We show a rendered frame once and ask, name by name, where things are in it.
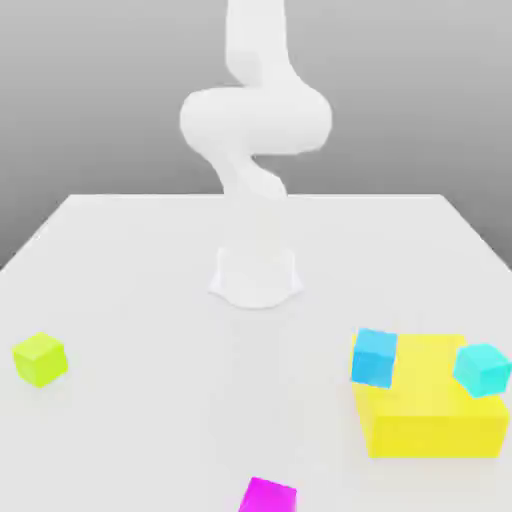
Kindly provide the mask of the small blue cube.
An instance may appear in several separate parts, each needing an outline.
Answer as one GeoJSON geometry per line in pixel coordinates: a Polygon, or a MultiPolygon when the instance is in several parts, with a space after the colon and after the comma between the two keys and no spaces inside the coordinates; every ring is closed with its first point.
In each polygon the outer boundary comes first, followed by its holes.
{"type": "Polygon", "coordinates": [[[390,389],[397,343],[396,333],[361,328],[355,338],[351,380],[358,384],[390,389]]]}

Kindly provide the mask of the small magenta cube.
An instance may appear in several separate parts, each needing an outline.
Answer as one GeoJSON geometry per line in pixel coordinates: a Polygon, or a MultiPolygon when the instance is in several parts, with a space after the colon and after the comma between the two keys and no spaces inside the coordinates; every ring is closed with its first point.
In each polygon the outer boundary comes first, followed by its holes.
{"type": "Polygon", "coordinates": [[[259,477],[252,477],[238,512],[296,512],[297,490],[259,477]]]}

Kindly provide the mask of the small lime green cube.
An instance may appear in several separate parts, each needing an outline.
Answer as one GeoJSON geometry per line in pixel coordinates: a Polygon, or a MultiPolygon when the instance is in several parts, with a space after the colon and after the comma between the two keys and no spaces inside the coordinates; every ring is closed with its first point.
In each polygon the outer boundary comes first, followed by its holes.
{"type": "Polygon", "coordinates": [[[64,345],[42,332],[16,344],[12,354],[19,376],[37,388],[46,386],[68,370],[64,345]]]}

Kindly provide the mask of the small cyan cube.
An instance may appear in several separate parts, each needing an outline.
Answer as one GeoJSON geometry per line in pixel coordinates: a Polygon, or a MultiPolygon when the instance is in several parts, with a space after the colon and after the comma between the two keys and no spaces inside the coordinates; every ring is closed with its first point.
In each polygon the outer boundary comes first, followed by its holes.
{"type": "Polygon", "coordinates": [[[482,343],[457,351],[453,377],[472,398],[483,398],[506,391],[512,361],[495,346],[482,343]]]}

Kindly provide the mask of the large yellow box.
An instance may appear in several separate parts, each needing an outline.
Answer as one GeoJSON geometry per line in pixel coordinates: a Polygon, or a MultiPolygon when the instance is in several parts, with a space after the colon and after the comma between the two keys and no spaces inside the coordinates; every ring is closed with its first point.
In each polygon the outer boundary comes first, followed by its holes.
{"type": "Polygon", "coordinates": [[[473,398],[453,377],[456,334],[401,334],[389,389],[352,384],[372,458],[493,458],[510,412],[497,395],[473,398]]]}

